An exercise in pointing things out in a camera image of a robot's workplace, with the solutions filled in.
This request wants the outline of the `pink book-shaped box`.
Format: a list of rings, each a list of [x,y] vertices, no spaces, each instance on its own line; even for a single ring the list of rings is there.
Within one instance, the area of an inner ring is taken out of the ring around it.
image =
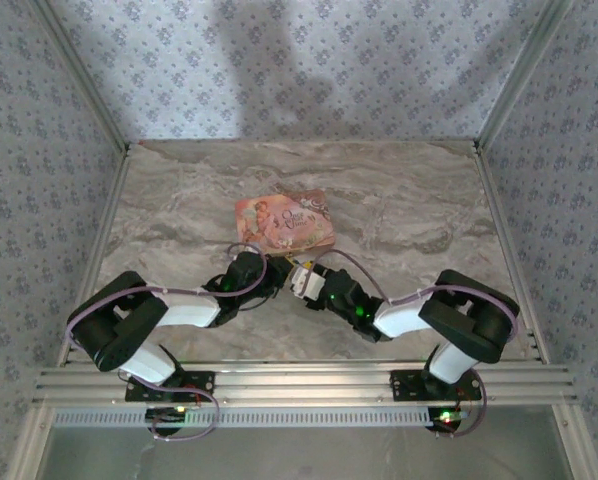
[[[335,244],[325,192],[320,189],[275,194],[238,201],[237,233],[271,255],[285,255]]]

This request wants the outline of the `left controller board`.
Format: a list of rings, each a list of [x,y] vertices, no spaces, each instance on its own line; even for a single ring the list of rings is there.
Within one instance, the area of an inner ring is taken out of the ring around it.
[[[144,421],[154,436],[169,438],[183,428],[185,418],[183,407],[150,408],[146,410]]]

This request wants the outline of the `controller board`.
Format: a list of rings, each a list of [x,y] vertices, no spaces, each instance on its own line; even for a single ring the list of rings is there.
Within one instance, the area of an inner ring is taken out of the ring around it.
[[[428,415],[431,424],[426,427],[438,436],[455,437],[459,434],[461,423],[469,417],[470,412],[455,407],[429,407]]]
[[[183,428],[185,418],[183,407],[150,408],[146,410],[144,421],[154,436],[169,438]]]

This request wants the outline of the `right controller board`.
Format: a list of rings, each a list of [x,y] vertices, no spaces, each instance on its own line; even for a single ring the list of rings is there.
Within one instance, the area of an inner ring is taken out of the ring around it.
[[[469,417],[470,412],[455,407],[429,407],[428,415],[431,424],[426,427],[438,436],[455,437],[459,434],[461,423]]]

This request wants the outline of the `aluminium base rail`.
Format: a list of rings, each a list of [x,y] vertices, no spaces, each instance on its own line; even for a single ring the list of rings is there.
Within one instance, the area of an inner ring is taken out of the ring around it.
[[[387,406],[393,402],[390,373],[415,370],[421,362],[399,361],[225,361],[187,363],[192,371],[215,373],[214,396],[227,407]],[[488,403],[504,405],[576,404],[567,367],[536,361],[480,365]],[[83,362],[40,372],[35,404],[62,407],[119,406],[125,383]]]

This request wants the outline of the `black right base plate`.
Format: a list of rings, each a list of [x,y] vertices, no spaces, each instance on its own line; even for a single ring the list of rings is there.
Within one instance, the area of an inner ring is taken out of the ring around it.
[[[393,370],[390,388],[394,401],[477,401],[483,397],[473,371],[465,372],[452,384],[445,383],[425,370]]]

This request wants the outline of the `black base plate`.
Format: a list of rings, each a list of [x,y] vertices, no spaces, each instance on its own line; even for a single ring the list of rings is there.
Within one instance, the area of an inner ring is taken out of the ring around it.
[[[425,370],[393,370],[390,388],[394,401],[477,401],[483,397],[473,371],[465,372],[452,384],[445,383]]]
[[[192,393],[191,388],[214,393],[215,373],[213,371],[178,371],[168,378],[162,387],[184,388],[185,392],[166,392],[149,388],[131,377],[125,391],[126,402],[159,402],[159,403],[209,403],[205,396]]]

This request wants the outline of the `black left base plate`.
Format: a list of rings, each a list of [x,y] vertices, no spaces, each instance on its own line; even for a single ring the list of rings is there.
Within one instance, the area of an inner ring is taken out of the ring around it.
[[[149,388],[131,377],[125,391],[126,402],[159,402],[159,403],[209,403],[205,396],[192,393],[191,388],[214,393],[215,373],[213,371],[178,371],[168,378],[162,387],[184,388],[185,392],[166,392]]]

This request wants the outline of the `aluminium table side rail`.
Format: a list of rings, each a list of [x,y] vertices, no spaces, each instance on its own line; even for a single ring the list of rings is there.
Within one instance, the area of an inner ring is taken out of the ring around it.
[[[69,310],[70,313],[88,300],[95,292],[95,286],[103,262],[104,251],[108,244],[108,238],[116,215],[118,202],[129,169],[129,152],[130,148],[128,146],[119,158],[94,243],[86,263],[84,276],[77,290],[74,305]]]
[[[550,363],[550,356],[547,350],[545,340],[541,332],[541,325],[537,316],[533,301],[530,295],[530,289],[525,280],[522,265],[517,255],[512,232],[507,221],[503,204],[500,199],[493,175],[490,170],[486,155],[480,150],[476,150],[476,164],[481,177],[484,191],[488,199],[491,214],[499,236],[500,245],[505,259],[509,277],[512,282],[513,290],[520,306],[521,320],[527,336],[534,340],[534,357],[544,364]]]

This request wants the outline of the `aluminium frame post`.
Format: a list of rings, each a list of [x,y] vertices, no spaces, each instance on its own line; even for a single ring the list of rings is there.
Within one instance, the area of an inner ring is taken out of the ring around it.
[[[475,148],[478,153],[486,151],[493,145],[574,3],[575,0],[545,0],[499,96],[475,139]]]
[[[127,151],[125,139],[51,3],[49,0],[27,1],[53,43],[85,103],[95,116],[104,135],[120,154],[125,154]]]

